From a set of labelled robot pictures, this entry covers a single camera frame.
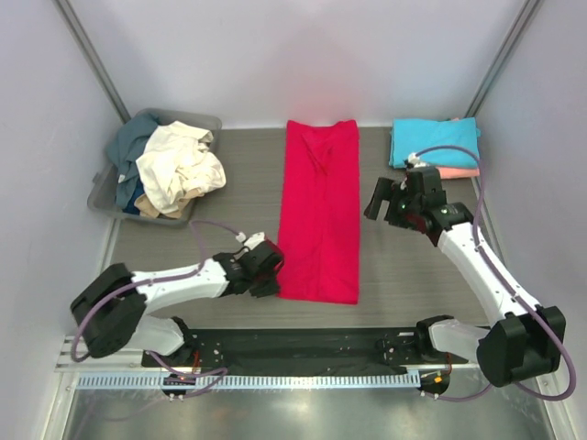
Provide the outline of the red pink t shirt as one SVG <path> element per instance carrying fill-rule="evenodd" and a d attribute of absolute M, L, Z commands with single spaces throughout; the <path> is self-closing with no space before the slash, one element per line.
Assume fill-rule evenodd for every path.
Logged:
<path fill-rule="evenodd" d="M 355 121 L 286 126 L 278 280 L 287 300 L 360 297 L 360 132 Z"/>

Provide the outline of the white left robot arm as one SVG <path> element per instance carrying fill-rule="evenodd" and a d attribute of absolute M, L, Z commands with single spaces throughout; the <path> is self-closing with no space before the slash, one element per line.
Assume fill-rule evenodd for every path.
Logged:
<path fill-rule="evenodd" d="M 155 312 L 195 300 L 248 293 L 273 296 L 284 255 L 264 234 L 244 241 L 235 253 L 218 253 L 193 266 L 162 271 L 131 271 L 123 263 L 109 266 L 71 303 L 78 325 L 75 343 L 83 355 L 72 359 L 106 358 L 122 349 L 155 354 L 177 367 L 194 357 L 197 342 L 179 317 L 157 318 Z"/>

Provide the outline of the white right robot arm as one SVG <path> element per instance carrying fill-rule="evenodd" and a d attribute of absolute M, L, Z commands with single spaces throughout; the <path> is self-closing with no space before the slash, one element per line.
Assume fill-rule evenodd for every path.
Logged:
<path fill-rule="evenodd" d="M 449 202 L 436 168 L 412 168 L 400 181 L 379 178 L 363 214 L 425 235 L 459 270 L 486 315 L 487 328 L 446 314 L 417 322 L 413 349 L 420 360 L 450 353 L 473 361 L 497 388 L 559 368 L 562 311 L 542 306 L 507 271 L 468 207 Z"/>

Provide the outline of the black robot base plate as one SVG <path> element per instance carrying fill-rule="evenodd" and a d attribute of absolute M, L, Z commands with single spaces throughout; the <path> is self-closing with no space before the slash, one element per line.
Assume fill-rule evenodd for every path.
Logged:
<path fill-rule="evenodd" d="M 162 360 L 174 368 L 224 367 L 232 376 L 358 377 L 400 375 L 408 368 L 442 371 L 467 361 L 424 354 L 413 327 L 193 329 L 192 344 Z"/>

